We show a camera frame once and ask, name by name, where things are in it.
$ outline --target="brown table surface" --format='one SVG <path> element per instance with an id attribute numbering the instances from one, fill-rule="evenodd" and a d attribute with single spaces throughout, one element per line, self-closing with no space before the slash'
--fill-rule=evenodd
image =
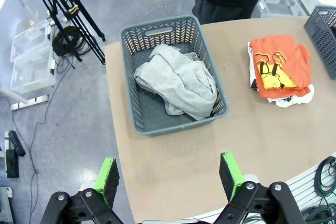
<path id="1" fill-rule="evenodd" d="M 306 17 L 247 19 L 202 26 L 224 87 L 229 114 L 183 132 L 147 137 L 130 121 L 119 43 L 108 45 L 111 108 L 128 198 L 135 223 L 176 220 L 224 207 L 219 155 L 233 152 L 242 173 L 268 186 L 286 181 L 336 150 L 336 82 L 303 25 Z M 315 95 L 309 104 L 283 109 L 249 88 L 248 41 L 291 34 L 311 53 Z"/>

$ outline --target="basket handle hole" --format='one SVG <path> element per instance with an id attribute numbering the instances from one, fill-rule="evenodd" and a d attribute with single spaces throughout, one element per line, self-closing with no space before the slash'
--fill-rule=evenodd
<path id="1" fill-rule="evenodd" d="M 320 14 L 320 15 L 327 15 L 328 12 L 327 12 L 326 10 L 325 10 L 325 11 L 320 11 L 319 14 Z"/>
<path id="2" fill-rule="evenodd" d="M 173 27 L 165 27 L 165 28 L 147 31 L 145 32 L 145 35 L 153 36 L 153 35 L 158 35 L 158 34 L 165 34 L 165 33 L 170 33 L 172 30 L 173 30 Z"/>

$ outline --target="gray plastic basket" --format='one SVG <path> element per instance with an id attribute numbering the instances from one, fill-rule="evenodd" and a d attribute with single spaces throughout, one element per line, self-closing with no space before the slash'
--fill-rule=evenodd
<path id="1" fill-rule="evenodd" d="M 154 136 L 187 130 L 208 124 L 228 113 L 226 96 L 196 17 L 173 17 L 127 27 L 121 31 L 121 43 L 131 118 L 139 134 Z M 217 86 L 217 100 L 210 117 L 196 121 L 187 114 L 168 115 L 158 94 L 136 84 L 133 77 L 135 69 L 149 61 L 152 50 L 160 44 L 180 48 L 183 54 L 196 52 L 204 61 Z"/>
<path id="2" fill-rule="evenodd" d="M 336 38 L 330 27 L 336 26 L 336 7 L 316 6 L 305 29 L 318 50 L 332 80 L 336 79 Z"/>

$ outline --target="gray floor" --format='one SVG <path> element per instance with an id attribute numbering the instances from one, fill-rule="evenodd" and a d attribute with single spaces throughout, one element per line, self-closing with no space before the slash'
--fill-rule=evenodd
<path id="1" fill-rule="evenodd" d="M 46 17 L 41 0 L 25 0 Z M 81 0 L 97 25 L 106 35 L 106 42 L 119 40 L 119 31 L 128 25 L 176 15 L 190 14 L 194 0 Z M 25 18 L 25 11 L 16 0 L 7 0 L 0 13 L 2 45 L 0 54 L 9 55 L 17 24 Z M 83 62 L 74 63 L 60 84 L 50 105 L 46 124 L 37 126 L 33 159 L 38 169 L 39 197 L 32 223 L 39 223 L 50 195 L 55 191 L 75 194 L 80 185 L 95 180 L 105 157 L 118 158 L 113 120 L 107 87 L 106 68 L 93 53 L 83 56 Z M 9 83 L 13 65 L 0 57 L 2 82 Z M 53 93 L 53 89 L 44 90 Z M 33 138 L 34 125 L 43 122 L 48 104 L 14 112 L 15 121 L 28 144 Z M 9 107 L 0 99 L 0 136 L 14 130 Z M 20 158 L 20 178 L 7 179 L 1 163 L 0 185 L 14 191 L 13 207 L 17 223 L 29 222 L 30 179 L 33 174 L 28 155 Z M 36 182 L 33 182 L 35 202 Z M 125 223 L 133 223 L 127 194 L 121 177 L 114 210 Z"/>

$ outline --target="black tripod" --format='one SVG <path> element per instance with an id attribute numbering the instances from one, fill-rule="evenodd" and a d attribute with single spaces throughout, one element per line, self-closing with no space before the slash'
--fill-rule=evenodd
<path id="1" fill-rule="evenodd" d="M 63 15 L 68 20 L 72 21 L 74 26 L 82 33 L 82 36 L 85 42 L 89 45 L 89 47 L 92 49 L 92 51 L 97 56 L 97 58 L 100 60 L 100 62 L 103 65 L 105 65 L 104 52 L 99 47 L 94 36 L 87 29 L 83 20 L 79 16 L 79 13 L 80 12 L 82 13 L 84 18 L 89 22 L 91 27 L 95 30 L 97 35 L 100 38 L 102 38 L 103 41 L 105 41 L 105 35 L 100 31 L 96 23 L 93 21 L 89 13 L 84 8 L 81 1 L 80 0 L 42 0 L 42 1 L 48 9 L 48 15 L 54 20 L 55 25 L 59 29 L 60 33 L 63 35 L 66 43 L 69 46 L 70 51 L 73 53 L 76 59 L 79 61 L 82 61 L 82 59 L 79 56 L 78 51 L 75 49 L 74 45 L 71 43 L 69 37 L 64 31 L 64 28 L 62 27 L 60 21 L 58 20 L 58 17 L 57 17 L 58 9 L 57 8 L 59 8 L 63 12 Z"/>

